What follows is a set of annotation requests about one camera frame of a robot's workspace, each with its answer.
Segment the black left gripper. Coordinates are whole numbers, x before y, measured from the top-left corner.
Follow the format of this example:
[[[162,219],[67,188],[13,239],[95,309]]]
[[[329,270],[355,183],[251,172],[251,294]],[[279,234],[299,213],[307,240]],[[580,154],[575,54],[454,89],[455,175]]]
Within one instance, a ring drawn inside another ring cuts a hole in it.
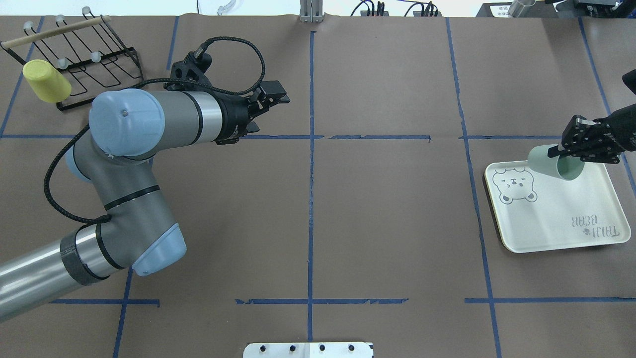
[[[259,132],[248,111],[249,102],[245,97],[229,95],[216,91],[214,98],[221,110],[221,130],[214,143],[218,145],[235,144],[248,134]],[[267,112],[278,104],[291,102],[288,93],[277,80],[263,81],[251,95],[251,112]]]

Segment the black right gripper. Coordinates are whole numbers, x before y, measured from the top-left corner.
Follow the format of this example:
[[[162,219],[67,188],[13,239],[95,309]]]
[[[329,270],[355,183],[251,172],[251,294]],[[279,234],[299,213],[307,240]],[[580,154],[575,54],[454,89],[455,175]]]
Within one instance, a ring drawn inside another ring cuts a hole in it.
[[[618,109],[605,118],[594,119],[595,128],[606,138],[612,152],[636,150],[636,107]]]

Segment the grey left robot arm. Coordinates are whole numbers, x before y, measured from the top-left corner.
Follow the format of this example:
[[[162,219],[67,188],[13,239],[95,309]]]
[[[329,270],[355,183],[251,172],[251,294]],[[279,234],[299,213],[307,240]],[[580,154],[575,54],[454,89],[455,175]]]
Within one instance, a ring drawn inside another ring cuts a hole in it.
[[[1,266],[1,321],[32,310],[118,270],[147,276],[186,253],[179,224],[152,172],[158,152],[198,143],[234,144],[257,132],[254,119],[289,103],[278,81],[252,95],[216,90],[123,89],[92,102],[88,129],[62,151],[88,180],[105,215]]]

